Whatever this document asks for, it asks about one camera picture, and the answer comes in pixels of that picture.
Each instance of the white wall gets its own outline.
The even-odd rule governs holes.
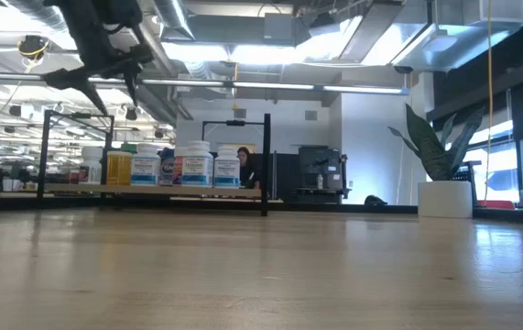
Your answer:
[[[343,147],[343,97],[339,95],[332,102],[329,113],[328,146],[334,149]]]
[[[178,120],[177,145],[186,146],[190,140],[202,137],[202,121],[234,119],[233,100],[185,99],[183,104],[194,117],[193,121]],[[246,108],[247,122],[263,122],[264,114],[271,114],[271,152],[298,153],[300,146],[329,144],[329,109],[313,101],[236,100]],[[306,121],[305,110],[317,110],[318,121]],[[224,143],[255,144],[256,152],[263,151],[262,126],[208,125],[206,140],[216,151]]]
[[[353,182],[349,199],[344,201],[346,204],[363,204],[370,194],[389,204],[418,203],[418,182],[426,181],[426,173],[420,160],[405,148],[400,138],[391,135],[387,127],[406,136],[404,104],[412,102],[419,116],[433,108],[432,86],[430,81],[422,83],[425,80],[421,78],[408,97],[342,95],[342,150],[349,158],[347,181]]]

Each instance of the table surface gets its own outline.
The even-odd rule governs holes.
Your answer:
[[[523,329],[523,225],[2,212],[0,329]]]

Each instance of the dark hair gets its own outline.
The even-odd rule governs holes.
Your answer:
[[[236,151],[237,154],[239,152],[244,152],[246,154],[246,164],[245,164],[245,167],[248,168],[248,169],[253,169],[253,160],[251,159],[251,153],[249,152],[249,149],[246,148],[246,147],[241,147],[241,148],[239,148],[238,151]]]

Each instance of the green leaf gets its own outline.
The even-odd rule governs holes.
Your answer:
[[[443,146],[446,146],[446,140],[448,140],[448,137],[452,133],[452,122],[454,121],[454,118],[456,117],[456,114],[451,115],[450,118],[444,123],[444,126],[442,127],[442,139],[441,144]]]
[[[469,116],[464,125],[463,132],[452,143],[447,155],[448,160],[451,162],[452,174],[455,174],[463,163],[464,156],[469,147],[469,141],[473,137],[474,132],[481,126],[484,110],[484,108],[479,109]]]
[[[416,156],[418,156],[418,158],[421,158],[421,154],[416,149],[416,147],[414,147],[414,145],[408,139],[403,137],[398,130],[396,130],[393,127],[389,127],[389,126],[387,128],[389,128],[389,130],[391,131],[391,134],[395,135],[396,137],[402,138],[404,140],[404,143],[406,144],[406,146],[408,146],[408,148],[410,150],[412,150],[416,154]]]
[[[446,157],[444,148],[423,137],[421,140],[422,165],[434,181],[449,181],[452,179],[451,163]]]
[[[411,106],[406,104],[406,118],[408,121],[409,138],[414,143],[418,150],[422,150],[422,140],[426,138],[430,143],[436,147],[444,149],[441,142],[438,140],[434,129],[424,120],[424,118],[416,115]]]

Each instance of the white bottle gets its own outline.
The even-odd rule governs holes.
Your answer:
[[[78,172],[79,184],[100,184],[103,174],[103,166],[100,160],[103,158],[103,149],[98,147],[82,148],[82,158]]]
[[[131,161],[131,185],[154,186],[159,182],[161,158],[158,148],[145,143],[136,146],[137,153]]]
[[[214,188],[239,189],[241,161],[236,148],[218,148],[218,157],[214,160]]]
[[[324,187],[324,178],[322,177],[322,174],[318,174],[316,182],[318,183],[318,190],[322,190],[322,188]]]
[[[182,187],[212,187],[214,157],[210,154],[210,143],[190,141],[184,154],[181,168]]]

